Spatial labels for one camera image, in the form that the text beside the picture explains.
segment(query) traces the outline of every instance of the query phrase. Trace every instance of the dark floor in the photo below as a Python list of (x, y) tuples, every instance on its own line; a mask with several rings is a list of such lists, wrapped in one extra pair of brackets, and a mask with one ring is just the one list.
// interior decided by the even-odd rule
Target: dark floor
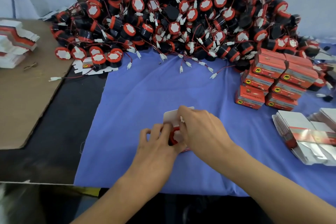
[[(60, 193), (48, 188), (41, 190), (41, 203), (48, 224), (68, 224), (96, 200), (96, 197), (76, 193)], [(128, 223), (197, 224), (222, 223), (225, 220), (230, 223), (272, 223), (250, 197), (203, 197), (161, 193), (150, 200)]]

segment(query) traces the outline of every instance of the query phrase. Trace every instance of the forearm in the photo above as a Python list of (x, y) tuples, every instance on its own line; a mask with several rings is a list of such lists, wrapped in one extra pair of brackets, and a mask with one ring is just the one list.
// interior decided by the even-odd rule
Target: forearm
[(148, 200), (134, 179), (124, 175), (72, 224), (126, 223)]
[(276, 223), (335, 223), (336, 209), (236, 146), (219, 172), (248, 193)]

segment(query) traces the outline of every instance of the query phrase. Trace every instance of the small cardboard box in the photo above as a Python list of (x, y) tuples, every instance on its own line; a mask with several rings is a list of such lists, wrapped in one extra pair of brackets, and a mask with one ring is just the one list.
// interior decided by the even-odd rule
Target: small cardboard box
[(249, 89), (240, 85), (236, 92), (236, 104), (258, 110), (265, 103), (264, 94), (258, 89)]
[(282, 79), (276, 80), (275, 83), (271, 86), (271, 90), (293, 100), (298, 100), (302, 94), (306, 92), (306, 89), (286, 82)]
[(286, 98), (277, 93), (270, 92), (266, 96), (265, 105), (284, 111), (291, 111), (294, 109), (294, 107), (297, 106), (297, 101), (290, 98)]
[(268, 55), (259, 54), (250, 68), (254, 73), (278, 79), (286, 70), (285, 61)]
[(309, 59), (305, 59), (302, 57), (298, 57), (298, 56), (293, 56), (290, 54), (285, 54), (286, 57), (286, 61), (300, 65), (300, 66), (304, 66), (307, 68), (313, 68), (313, 64)]
[(242, 86), (244, 86), (244, 87), (246, 87), (246, 88), (248, 88), (248, 89), (250, 89), (250, 90), (260, 90), (260, 92), (261, 92), (264, 96), (268, 94), (268, 91), (261, 90), (260, 88), (253, 87), (253, 86), (251, 86), (251, 85), (249, 85), (249, 84), (245, 84), (245, 83), (243, 83)]
[(294, 83), (306, 89), (319, 78), (317, 72), (313, 69), (309, 69), (292, 62), (287, 62), (286, 66), (287, 69), (281, 75), (281, 78), (287, 82)]
[(282, 53), (279, 52), (273, 52), (264, 48), (260, 48), (257, 54), (262, 54), (262, 55), (267, 55), (273, 58), (281, 59), (281, 60), (286, 60), (285, 56)]
[(241, 82), (267, 91), (274, 83), (274, 79), (253, 73), (251, 70), (245, 70), (241, 75)]

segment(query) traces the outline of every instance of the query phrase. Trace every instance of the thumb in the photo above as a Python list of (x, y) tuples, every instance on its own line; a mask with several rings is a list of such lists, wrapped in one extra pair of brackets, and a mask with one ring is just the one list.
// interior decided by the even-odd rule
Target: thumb
[(179, 126), (180, 126), (180, 133), (183, 137), (183, 141), (188, 143), (189, 138), (186, 124), (183, 122), (179, 122)]
[(173, 146), (173, 148), (174, 148), (175, 152), (177, 154), (179, 154), (179, 153), (183, 152), (183, 150), (185, 150), (185, 148), (187, 148), (187, 145), (184, 142), (179, 142), (178, 144), (175, 144)]

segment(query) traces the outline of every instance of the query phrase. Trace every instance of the person's right hand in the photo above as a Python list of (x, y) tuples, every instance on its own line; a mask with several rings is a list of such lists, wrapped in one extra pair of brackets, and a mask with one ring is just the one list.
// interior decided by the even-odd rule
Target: person's right hand
[(223, 154), (229, 154), (237, 148), (220, 119), (206, 110), (192, 110), (186, 106), (180, 106), (177, 115), (182, 116), (185, 122), (179, 123), (184, 143), (197, 157), (219, 171)]

